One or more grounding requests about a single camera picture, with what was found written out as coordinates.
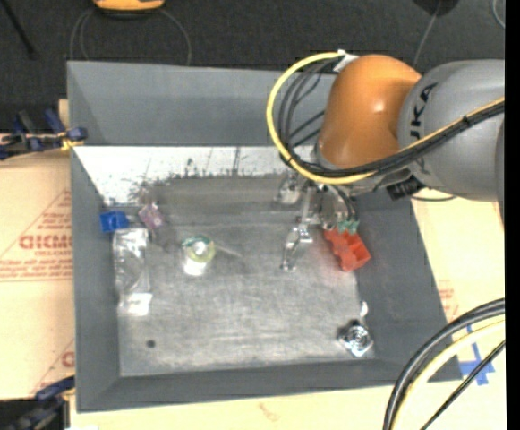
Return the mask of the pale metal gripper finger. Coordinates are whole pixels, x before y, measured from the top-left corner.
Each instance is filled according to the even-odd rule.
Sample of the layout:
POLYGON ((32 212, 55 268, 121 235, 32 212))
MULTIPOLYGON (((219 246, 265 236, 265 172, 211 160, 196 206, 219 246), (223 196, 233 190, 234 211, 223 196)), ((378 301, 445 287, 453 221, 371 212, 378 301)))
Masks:
POLYGON ((295 173, 285 174, 277 188, 274 202, 279 205, 294 205, 302 195, 302 179, 295 173))
POLYGON ((304 225, 291 227, 284 241, 280 269, 293 271, 299 258, 311 244, 311 234, 304 225))

